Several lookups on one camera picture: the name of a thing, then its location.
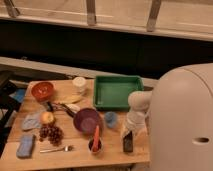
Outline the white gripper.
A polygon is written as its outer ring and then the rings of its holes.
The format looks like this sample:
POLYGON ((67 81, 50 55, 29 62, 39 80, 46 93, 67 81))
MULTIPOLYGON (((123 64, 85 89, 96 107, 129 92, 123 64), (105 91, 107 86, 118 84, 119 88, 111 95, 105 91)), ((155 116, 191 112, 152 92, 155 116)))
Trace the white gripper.
POLYGON ((144 112, 137 112, 130 110, 125 118, 124 124, 121 128, 121 137, 124 138, 131 131, 138 134, 145 127, 145 119, 147 115, 144 112))

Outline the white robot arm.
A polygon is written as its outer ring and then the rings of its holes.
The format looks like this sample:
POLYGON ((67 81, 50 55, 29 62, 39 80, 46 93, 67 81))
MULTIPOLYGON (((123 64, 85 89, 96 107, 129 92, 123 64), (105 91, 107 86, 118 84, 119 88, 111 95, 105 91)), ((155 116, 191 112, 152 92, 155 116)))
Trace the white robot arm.
POLYGON ((128 103, 122 134, 149 128, 150 171, 213 171, 213 63, 173 69, 128 103))

